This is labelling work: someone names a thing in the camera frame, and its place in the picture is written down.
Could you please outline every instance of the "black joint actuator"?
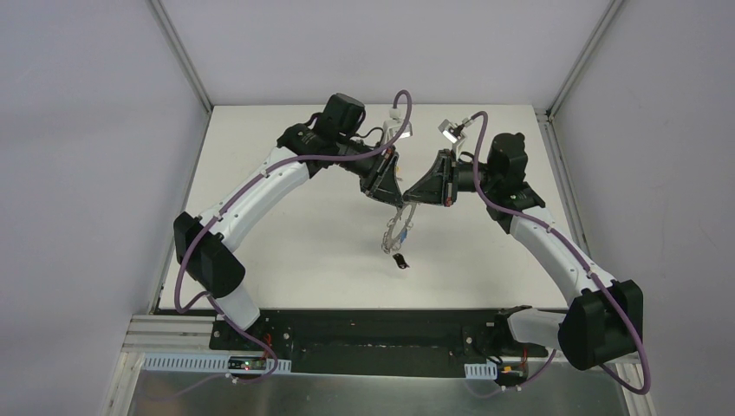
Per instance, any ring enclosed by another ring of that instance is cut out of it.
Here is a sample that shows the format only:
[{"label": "black joint actuator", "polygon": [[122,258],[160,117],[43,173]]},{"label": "black joint actuator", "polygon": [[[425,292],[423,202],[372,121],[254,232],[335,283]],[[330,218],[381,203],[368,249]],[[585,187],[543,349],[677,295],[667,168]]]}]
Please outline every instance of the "black joint actuator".
[{"label": "black joint actuator", "polygon": [[334,94],[316,119],[314,132],[340,141],[348,140],[360,128],[364,118],[364,104],[348,95]]},{"label": "black joint actuator", "polygon": [[[487,183],[483,186],[485,196],[496,205],[513,211],[524,211],[534,206],[546,206],[527,182],[525,137],[521,133],[501,133],[492,140],[487,156]],[[487,212],[501,228],[511,233],[513,216],[487,207]]]},{"label": "black joint actuator", "polygon": [[[173,242],[179,264],[184,259],[186,249],[203,228],[187,212],[182,212],[173,221]],[[220,238],[209,231],[194,249],[186,271],[216,299],[229,295],[245,277],[245,267],[222,244]]]},{"label": "black joint actuator", "polygon": [[[295,124],[287,128],[276,140],[276,145],[285,147],[299,156],[304,154],[336,156],[340,151],[335,140],[325,139],[303,124]],[[322,168],[331,166],[332,162],[309,160],[305,164],[309,169],[309,177],[313,178]]]},{"label": "black joint actuator", "polygon": [[[620,304],[643,339],[643,292],[635,282],[613,282],[610,295]],[[587,370],[635,352],[633,338],[604,294],[575,298],[559,328],[559,345],[574,368]]]},{"label": "black joint actuator", "polygon": [[[472,172],[472,162],[457,162],[457,191],[459,192],[475,192],[475,175]],[[480,187],[487,182],[487,165],[479,163],[478,174],[480,177]]]},{"label": "black joint actuator", "polygon": [[[366,145],[362,140],[340,143],[337,146],[340,148],[340,156],[355,156],[373,150],[372,147]],[[361,178],[365,178],[373,170],[373,165],[380,157],[381,156],[379,154],[376,154],[372,158],[355,160],[353,162],[340,162],[339,165],[346,171],[352,172]]]}]

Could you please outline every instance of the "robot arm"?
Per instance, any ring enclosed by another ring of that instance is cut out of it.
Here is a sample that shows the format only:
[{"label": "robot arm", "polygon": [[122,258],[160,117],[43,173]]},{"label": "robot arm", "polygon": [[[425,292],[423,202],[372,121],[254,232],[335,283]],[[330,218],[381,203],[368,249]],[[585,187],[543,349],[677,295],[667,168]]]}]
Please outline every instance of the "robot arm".
[{"label": "robot arm", "polygon": [[[442,123],[439,130],[445,136],[454,138],[452,150],[439,151],[429,172],[404,193],[403,199],[406,203],[451,206],[459,192],[476,191],[472,162],[463,161],[457,155],[465,137],[462,128],[468,124],[466,121],[459,126],[447,121]],[[524,136],[520,133],[499,134],[492,141],[487,163],[479,163],[480,187],[494,204],[540,218],[553,226],[554,218],[545,208],[545,203],[524,182],[527,162]],[[506,233],[523,244],[538,260],[569,305],[566,314],[544,312],[530,307],[508,309],[499,314],[496,327],[507,329],[506,332],[510,333],[514,341],[561,349],[569,363],[580,370],[636,350],[620,317],[588,278],[582,265],[558,238],[529,219],[490,207],[487,211]],[[621,305],[640,335],[643,310],[641,289],[633,281],[617,282],[583,254],[582,259],[595,268],[595,273]]]},{"label": "robot arm", "polygon": [[[391,115],[387,124],[392,126],[402,121],[395,110]],[[384,153],[353,161],[310,159],[285,162],[303,155],[349,156],[374,150],[361,141],[351,140],[364,118],[362,103],[343,94],[333,95],[324,110],[315,114],[313,127],[295,124],[286,129],[265,161],[230,195],[196,218],[182,212],[174,221],[178,262],[184,262],[186,252],[195,238],[201,235],[191,251],[185,270],[217,299],[219,307],[240,328],[248,328],[259,317],[260,311],[243,285],[245,268],[232,253],[255,223],[289,192],[321,169],[337,163],[360,177],[361,192],[368,197],[390,205],[403,205],[395,178],[398,153],[393,146]],[[405,137],[405,131],[410,133],[410,124],[408,126],[401,137]],[[233,201],[232,205],[220,214],[229,201]],[[217,221],[203,233],[212,218]]]}]

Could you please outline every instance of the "led light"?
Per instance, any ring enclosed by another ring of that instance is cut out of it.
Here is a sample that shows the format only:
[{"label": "led light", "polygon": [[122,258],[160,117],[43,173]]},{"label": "led light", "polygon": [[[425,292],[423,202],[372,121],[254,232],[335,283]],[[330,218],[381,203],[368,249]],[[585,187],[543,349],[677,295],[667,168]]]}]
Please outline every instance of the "led light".
[{"label": "led light", "polygon": [[[383,131],[385,133],[383,134],[383,137],[381,139],[381,144],[387,142],[388,140],[392,139],[396,133],[400,130],[400,126],[403,124],[403,120],[396,120],[396,119],[388,119],[383,122]],[[409,137],[413,136],[413,126],[411,125],[411,122],[409,121],[406,125],[406,130],[403,131],[403,133],[400,134],[400,139],[407,139]]]},{"label": "led light", "polygon": [[454,137],[453,134],[449,133],[449,130],[445,130],[445,131],[443,131],[441,133],[444,134],[444,137],[446,137],[447,139],[449,139],[449,141],[451,141],[452,143],[457,143],[457,138]]}]

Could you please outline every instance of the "cable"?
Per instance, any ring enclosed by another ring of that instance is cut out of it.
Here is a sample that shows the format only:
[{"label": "cable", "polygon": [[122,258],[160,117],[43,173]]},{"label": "cable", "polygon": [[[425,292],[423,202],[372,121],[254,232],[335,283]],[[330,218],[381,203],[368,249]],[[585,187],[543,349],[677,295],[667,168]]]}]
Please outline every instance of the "cable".
[{"label": "cable", "polygon": [[[526,380],[523,383],[517,385],[516,386],[516,389],[518,391],[520,391],[520,389],[522,387],[527,386],[533,380],[537,379],[539,375],[543,374],[543,372],[546,371],[547,368],[549,368],[549,364],[551,364],[551,362],[554,360],[554,357],[555,356],[556,356],[556,350],[555,349],[554,350],[551,350],[551,354],[549,354],[549,359],[546,360],[546,362],[544,362],[544,364],[541,366],[541,368],[539,368],[538,371],[536,371],[533,375],[531,375],[531,377],[529,377],[528,380]],[[503,393],[505,391],[505,389],[499,388],[498,390],[495,390],[494,392],[491,392],[491,393],[488,393],[488,394],[479,394],[479,393],[475,393],[475,391],[472,390],[470,388],[470,386],[467,385],[467,383],[465,383],[465,387],[467,387],[467,390],[469,390],[469,392],[473,396],[477,397],[478,399],[489,399],[490,397],[492,397],[492,396],[494,396],[494,395],[496,395],[498,393]]]},{"label": "cable", "polygon": [[357,136],[357,137],[359,137],[361,139],[366,139],[370,134],[372,134],[376,130],[380,130],[381,133],[383,133],[383,134],[385,134],[385,132],[386,132],[385,130],[383,130],[383,127],[373,127],[367,133],[365,133],[364,136],[360,136],[359,134],[356,134],[355,136]]},{"label": "cable", "polygon": [[503,359],[501,357],[499,357],[498,355],[488,355],[488,356],[485,357],[485,359],[488,360],[489,362],[495,364],[498,367],[502,367],[503,366]]},{"label": "cable", "polygon": [[521,360],[521,368],[528,373],[528,348],[524,347],[524,357]]},{"label": "cable", "polygon": [[469,156],[470,157],[470,162],[472,162],[475,159],[475,155],[472,154],[472,153],[469,153],[469,152],[462,152],[462,153],[460,153],[459,156],[457,157],[457,159],[462,159],[462,156]]},{"label": "cable", "polygon": [[360,113],[360,118],[357,119],[357,124],[354,126],[352,131],[347,134],[348,139],[357,134],[357,131],[360,130],[360,127],[362,127],[362,122],[365,121],[366,117],[368,117],[368,112],[366,112],[365,108],[363,108],[362,113]]},{"label": "cable", "polygon": [[[482,127],[480,128],[480,134],[478,136],[478,143],[475,146],[475,155],[480,154],[480,148],[482,147],[482,142],[483,142],[483,139],[485,138],[485,132],[487,131],[487,125],[490,119],[486,111],[478,111],[470,118],[470,120],[475,120],[478,117],[483,118],[483,123],[482,123]],[[582,267],[584,268],[584,271],[587,272],[587,276],[590,279],[592,279],[592,281],[595,283],[597,288],[605,296],[605,299],[607,299],[608,302],[613,306],[613,309],[615,309],[615,312],[622,319],[623,324],[625,324],[625,328],[630,333],[631,338],[633,338],[633,343],[635,344],[635,348],[638,350],[638,355],[641,358],[641,367],[643,370],[643,386],[641,388],[633,387],[630,384],[628,384],[626,381],[621,379],[617,374],[613,372],[613,370],[609,369],[604,364],[601,364],[600,367],[603,370],[605,370],[605,373],[610,374],[610,376],[612,376],[613,379],[615,379],[615,381],[620,383],[621,386],[625,387],[631,392],[636,393],[636,394],[641,394],[641,395],[648,393],[648,391],[651,390],[651,369],[648,365],[648,357],[646,355],[646,349],[643,347],[643,341],[641,340],[641,337],[638,335],[638,331],[635,330],[635,327],[633,326],[633,323],[630,321],[630,318],[628,318],[628,315],[626,315],[625,311],[622,310],[620,304],[618,304],[618,302],[613,298],[613,296],[608,291],[608,288],[605,287],[605,285],[600,280],[600,277],[598,277],[597,274],[589,266],[589,264],[587,264],[587,262],[584,260],[582,255],[579,253],[577,248],[559,230],[557,230],[556,228],[552,227],[549,224],[546,224],[546,222],[543,221],[542,219],[533,217],[528,214],[524,214],[520,211],[510,210],[508,208],[497,205],[493,203],[492,201],[490,201],[490,199],[487,198],[485,193],[482,191],[482,187],[480,186],[479,161],[478,161],[477,156],[472,159],[472,179],[475,183],[475,191],[477,191],[479,197],[482,198],[482,200],[485,202],[487,206],[491,207],[493,210],[500,211],[500,212],[503,212],[505,214],[509,214],[515,217],[527,219],[533,223],[541,225],[544,229],[548,230],[548,232],[554,234],[554,236],[558,238],[559,241],[562,242],[562,244],[564,244],[567,250],[569,250],[572,256],[574,256],[576,261],[582,265]]]},{"label": "cable", "polygon": [[[268,344],[269,347],[273,347],[272,339],[270,338],[270,334],[265,334],[263,336],[263,342],[265,342],[266,344]],[[263,356],[260,357],[260,358],[263,359],[263,358],[266,358],[266,357],[268,357],[268,353],[265,352],[265,351],[263,351]]]},{"label": "cable", "polygon": [[[301,156],[295,156],[293,158],[288,158],[284,160],[280,160],[276,163],[274,163],[271,166],[268,166],[265,169],[265,174],[268,175],[269,173],[275,171],[276,169],[280,168],[281,166],[286,166],[291,163],[295,162],[304,162],[308,160],[321,160],[321,161],[327,161],[327,162],[354,162],[356,160],[361,159],[367,159],[372,158],[373,156],[377,154],[381,154],[384,151],[386,151],[390,146],[392,146],[398,138],[403,134],[403,132],[406,130],[406,127],[408,126],[408,121],[411,118],[411,111],[413,110],[413,100],[411,98],[411,94],[408,93],[405,89],[401,89],[401,91],[398,92],[398,94],[395,95],[393,100],[393,108],[398,108],[398,99],[400,97],[406,98],[406,117],[403,119],[403,124],[400,125],[400,128],[394,135],[392,139],[388,141],[388,143],[384,144],[383,146],[376,147],[375,149],[371,150],[370,152],[360,153],[360,154],[354,154],[349,156],[326,156],[326,155],[319,155],[319,154],[305,154]],[[248,181],[247,184],[245,184],[242,188],[240,188],[233,196],[230,198],[222,207],[219,209],[219,216],[222,217],[236,202],[238,199],[240,199],[251,187],[253,187],[260,179],[263,179],[264,176],[262,173],[258,174],[255,178]],[[189,264],[189,260],[192,258],[192,253],[194,252],[194,249],[197,248],[197,245],[202,240],[202,238],[206,235],[207,232],[214,226],[214,224],[217,223],[217,217],[212,217],[202,228],[202,230],[194,237],[192,240],[192,243],[189,244],[189,247],[186,248],[186,252],[184,253],[184,257],[181,259],[181,265],[179,267],[179,273],[176,275],[176,283],[174,284],[174,293],[173,293],[173,303],[176,308],[176,311],[180,314],[185,314],[189,309],[192,308],[193,304],[199,300],[201,297],[206,296],[207,300],[210,302],[212,307],[217,311],[218,314],[223,316],[224,320],[233,328],[235,331],[237,331],[238,334],[243,336],[249,341],[255,342],[258,346],[263,348],[268,354],[273,357],[274,360],[274,366],[273,368],[268,372],[263,374],[262,376],[256,378],[256,379],[250,379],[247,381],[243,381],[244,383],[251,383],[256,382],[260,380],[264,380],[267,377],[270,377],[273,372],[276,371],[278,368],[278,358],[276,357],[276,354],[273,353],[273,350],[268,347],[265,343],[258,340],[258,338],[255,338],[254,336],[248,334],[243,329],[241,329],[232,319],[230,319],[229,316],[227,316],[224,311],[217,305],[217,302],[214,298],[211,297],[211,295],[207,291],[202,291],[198,293],[196,296],[194,296],[193,300],[191,300],[189,303],[187,303],[183,308],[181,307],[181,283],[184,281],[184,274],[186,273],[186,266]]]}]

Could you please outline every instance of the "metal sheet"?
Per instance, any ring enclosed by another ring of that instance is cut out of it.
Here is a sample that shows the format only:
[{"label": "metal sheet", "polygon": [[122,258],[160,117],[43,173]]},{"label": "metal sheet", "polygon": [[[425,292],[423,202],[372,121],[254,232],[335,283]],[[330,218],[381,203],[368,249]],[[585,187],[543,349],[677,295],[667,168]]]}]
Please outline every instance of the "metal sheet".
[{"label": "metal sheet", "polygon": [[130,414],[148,415],[628,415],[621,389],[604,373],[581,373],[567,363],[548,372],[521,393],[508,390],[489,399],[497,386],[484,380],[333,375],[278,376],[262,384],[233,386],[215,379],[165,402],[161,397],[207,377],[206,374],[142,372]]}]

